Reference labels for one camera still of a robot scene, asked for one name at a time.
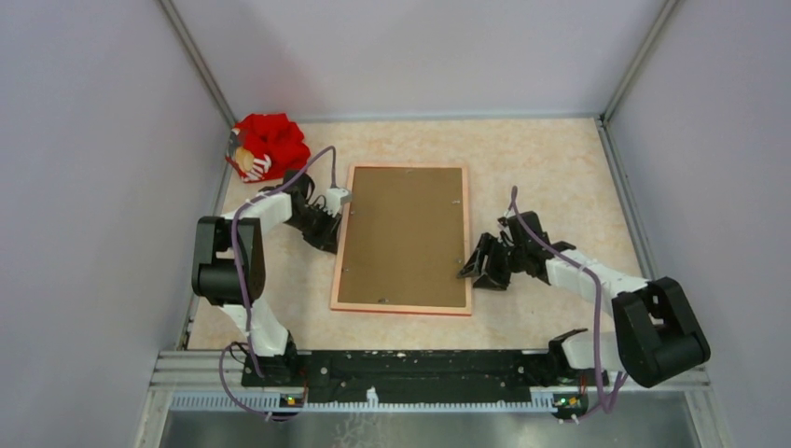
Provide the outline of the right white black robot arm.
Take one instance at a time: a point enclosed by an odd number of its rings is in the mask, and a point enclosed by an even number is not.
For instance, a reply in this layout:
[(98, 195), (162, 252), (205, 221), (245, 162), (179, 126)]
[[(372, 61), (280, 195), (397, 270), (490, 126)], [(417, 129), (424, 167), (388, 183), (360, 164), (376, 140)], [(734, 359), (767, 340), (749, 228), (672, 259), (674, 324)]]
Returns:
[(623, 372), (646, 388), (697, 368), (711, 346), (679, 282), (621, 273), (565, 241), (552, 242), (534, 211), (507, 213), (500, 232), (481, 234), (459, 278), (504, 291), (525, 273), (594, 306), (594, 328), (573, 329), (548, 344), (547, 371), (570, 385), (584, 371)]

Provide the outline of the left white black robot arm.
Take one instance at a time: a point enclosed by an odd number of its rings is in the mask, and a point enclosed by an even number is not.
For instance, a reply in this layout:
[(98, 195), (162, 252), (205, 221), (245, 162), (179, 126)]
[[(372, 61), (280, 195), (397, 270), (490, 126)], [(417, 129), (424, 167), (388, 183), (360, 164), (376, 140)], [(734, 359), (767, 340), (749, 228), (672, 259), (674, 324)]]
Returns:
[(245, 338), (246, 368), (267, 384), (289, 385), (300, 370), (291, 333), (264, 295), (264, 236), (286, 225), (304, 242), (330, 254), (338, 250), (342, 211), (353, 194), (332, 186), (313, 198), (312, 178), (299, 171), (265, 187), (238, 209), (199, 219), (191, 285), (194, 293), (229, 316)]

